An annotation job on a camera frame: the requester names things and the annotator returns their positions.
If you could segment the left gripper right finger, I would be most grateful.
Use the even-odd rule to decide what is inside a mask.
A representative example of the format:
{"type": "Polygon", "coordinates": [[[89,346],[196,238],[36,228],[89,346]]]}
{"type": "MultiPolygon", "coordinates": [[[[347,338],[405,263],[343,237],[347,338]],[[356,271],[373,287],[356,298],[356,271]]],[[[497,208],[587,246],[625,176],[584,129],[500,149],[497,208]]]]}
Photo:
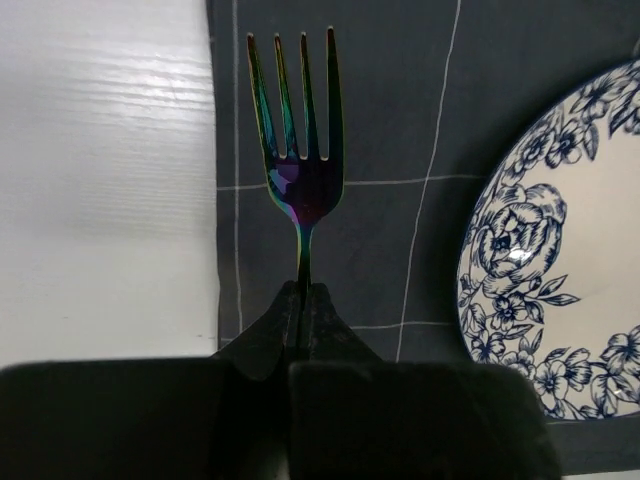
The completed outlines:
{"type": "Polygon", "coordinates": [[[312,284],[298,319],[298,358],[353,363],[382,359],[338,315],[325,284],[312,284]]]}

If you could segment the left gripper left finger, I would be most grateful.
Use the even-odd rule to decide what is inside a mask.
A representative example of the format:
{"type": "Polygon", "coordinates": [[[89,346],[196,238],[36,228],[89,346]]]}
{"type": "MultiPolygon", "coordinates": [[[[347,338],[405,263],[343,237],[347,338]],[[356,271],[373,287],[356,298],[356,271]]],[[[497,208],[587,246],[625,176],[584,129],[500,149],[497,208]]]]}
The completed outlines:
{"type": "Polygon", "coordinates": [[[264,314],[212,358],[229,363],[249,380],[266,380],[283,355],[296,352],[301,312],[299,286],[287,281],[264,314]]]}

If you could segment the iridescent fork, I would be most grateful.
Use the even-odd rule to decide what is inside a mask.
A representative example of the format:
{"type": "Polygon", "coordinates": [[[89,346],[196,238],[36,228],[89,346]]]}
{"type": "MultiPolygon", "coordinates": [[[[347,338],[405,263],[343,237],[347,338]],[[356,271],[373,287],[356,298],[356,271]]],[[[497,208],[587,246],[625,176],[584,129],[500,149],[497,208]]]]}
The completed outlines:
{"type": "Polygon", "coordinates": [[[338,205],[344,190],[344,116],[335,32],[326,32],[328,155],[319,147],[311,68],[305,34],[300,39],[307,153],[298,148],[286,64],[280,38],[274,38],[285,152],[278,149],[255,37],[247,36],[251,92],[269,194],[296,227],[297,283],[311,285],[311,244],[316,225],[338,205]]]}

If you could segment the blue floral plate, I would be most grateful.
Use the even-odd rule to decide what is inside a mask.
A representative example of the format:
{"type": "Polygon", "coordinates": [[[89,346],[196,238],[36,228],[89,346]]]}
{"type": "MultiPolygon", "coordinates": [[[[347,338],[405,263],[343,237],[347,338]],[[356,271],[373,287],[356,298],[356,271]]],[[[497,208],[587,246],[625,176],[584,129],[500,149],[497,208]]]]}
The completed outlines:
{"type": "Polygon", "coordinates": [[[557,420],[639,410],[639,64],[577,86],[498,164],[457,268],[471,358],[557,420]]]}

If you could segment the dark checked cloth napkin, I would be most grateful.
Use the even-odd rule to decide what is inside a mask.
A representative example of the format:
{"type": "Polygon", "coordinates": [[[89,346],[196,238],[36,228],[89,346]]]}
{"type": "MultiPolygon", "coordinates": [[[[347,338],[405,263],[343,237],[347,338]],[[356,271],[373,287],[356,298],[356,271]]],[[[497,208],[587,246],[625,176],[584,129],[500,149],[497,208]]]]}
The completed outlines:
{"type": "MultiPolygon", "coordinates": [[[[338,314],[387,361],[469,362],[457,268],[474,206],[498,164],[577,86],[634,60],[635,1],[213,1],[219,343],[265,311],[296,270],[296,233],[272,201],[251,92],[255,37],[278,114],[274,38],[305,126],[301,35],[325,138],[325,35],[336,37],[345,122],[345,187],[316,228],[312,277],[338,314]]],[[[639,410],[548,416],[567,470],[634,470],[639,410]]]]}

